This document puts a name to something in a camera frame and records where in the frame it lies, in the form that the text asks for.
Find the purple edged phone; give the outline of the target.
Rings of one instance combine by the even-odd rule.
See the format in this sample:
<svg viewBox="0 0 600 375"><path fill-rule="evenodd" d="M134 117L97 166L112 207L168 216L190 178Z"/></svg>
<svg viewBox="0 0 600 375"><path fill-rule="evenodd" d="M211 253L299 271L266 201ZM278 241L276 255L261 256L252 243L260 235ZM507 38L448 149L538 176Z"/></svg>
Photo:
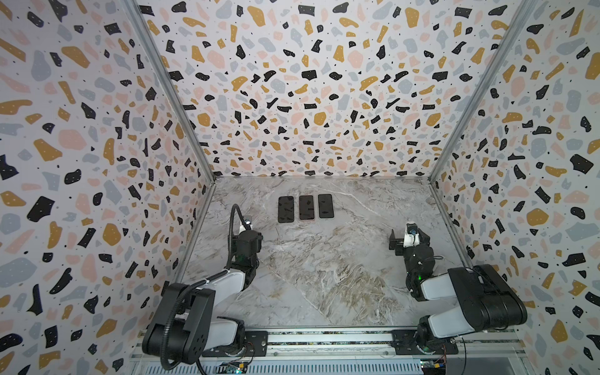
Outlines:
<svg viewBox="0 0 600 375"><path fill-rule="evenodd" d="M318 209L320 219L334 218L334 204L331 194L318 195Z"/></svg>

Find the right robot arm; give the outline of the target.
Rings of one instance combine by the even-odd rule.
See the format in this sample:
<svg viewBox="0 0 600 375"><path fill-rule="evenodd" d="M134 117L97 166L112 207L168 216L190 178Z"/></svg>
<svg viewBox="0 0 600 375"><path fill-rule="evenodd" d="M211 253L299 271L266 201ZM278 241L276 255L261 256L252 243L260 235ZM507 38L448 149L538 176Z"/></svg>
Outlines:
<svg viewBox="0 0 600 375"><path fill-rule="evenodd" d="M420 318L413 335L413 341L420 348L464 334L526 323L528 313L524 302L494 267L488 264L455 267L435 275L439 256L431 247L431 237L416 223L407 223L402 237L392 232L388 246L396 256L403 258L406 287L415 300L457 302L450 310Z"/></svg>

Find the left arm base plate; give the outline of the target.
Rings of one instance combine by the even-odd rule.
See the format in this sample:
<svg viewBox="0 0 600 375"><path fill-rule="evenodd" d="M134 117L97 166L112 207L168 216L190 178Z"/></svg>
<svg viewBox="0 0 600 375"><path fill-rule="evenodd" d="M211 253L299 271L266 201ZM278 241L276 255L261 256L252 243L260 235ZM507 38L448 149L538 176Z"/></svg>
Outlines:
<svg viewBox="0 0 600 375"><path fill-rule="evenodd" d="M202 354L203 358L236 359L240 357L265 357L268 349L268 331L245 331L244 337L234 339L231 345L211 348Z"/></svg>

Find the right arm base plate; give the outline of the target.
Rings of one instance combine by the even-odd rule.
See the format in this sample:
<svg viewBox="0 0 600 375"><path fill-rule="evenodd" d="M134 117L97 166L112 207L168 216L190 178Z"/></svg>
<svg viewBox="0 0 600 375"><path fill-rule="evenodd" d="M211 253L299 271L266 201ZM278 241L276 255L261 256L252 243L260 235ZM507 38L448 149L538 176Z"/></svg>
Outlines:
<svg viewBox="0 0 600 375"><path fill-rule="evenodd" d="M393 330L391 346L398 356L442 356L459 353L453 338L437 338L417 329Z"/></svg>

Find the silver edged phone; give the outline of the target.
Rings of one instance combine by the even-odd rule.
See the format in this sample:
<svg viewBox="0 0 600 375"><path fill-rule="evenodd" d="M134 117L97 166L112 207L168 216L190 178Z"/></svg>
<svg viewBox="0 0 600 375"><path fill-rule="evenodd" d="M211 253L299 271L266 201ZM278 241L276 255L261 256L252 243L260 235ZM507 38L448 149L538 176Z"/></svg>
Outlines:
<svg viewBox="0 0 600 375"><path fill-rule="evenodd" d="M314 220L314 197L312 195L301 195L298 199L298 211L300 220Z"/></svg>

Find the blue edged phone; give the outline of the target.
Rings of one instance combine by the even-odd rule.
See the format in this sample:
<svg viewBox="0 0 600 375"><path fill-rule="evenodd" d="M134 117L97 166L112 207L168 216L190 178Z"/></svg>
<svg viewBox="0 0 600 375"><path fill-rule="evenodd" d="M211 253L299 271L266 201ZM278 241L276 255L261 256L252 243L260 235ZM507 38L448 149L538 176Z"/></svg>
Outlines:
<svg viewBox="0 0 600 375"><path fill-rule="evenodd" d="M278 223L293 223L295 221L295 199L293 196L281 196L278 199L277 221Z"/></svg>

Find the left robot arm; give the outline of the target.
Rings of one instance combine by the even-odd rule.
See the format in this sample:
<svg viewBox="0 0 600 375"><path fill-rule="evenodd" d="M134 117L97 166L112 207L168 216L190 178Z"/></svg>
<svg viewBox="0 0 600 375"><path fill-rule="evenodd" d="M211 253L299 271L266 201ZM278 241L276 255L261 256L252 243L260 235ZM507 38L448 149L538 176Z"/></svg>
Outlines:
<svg viewBox="0 0 600 375"><path fill-rule="evenodd" d="M218 317L213 311L253 282L262 240L262 234L253 230L233 235L228 268L194 284L168 285L143 338L143 353L158 357L165 370L196 364L211 351L232 356L243 353L244 321Z"/></svg>

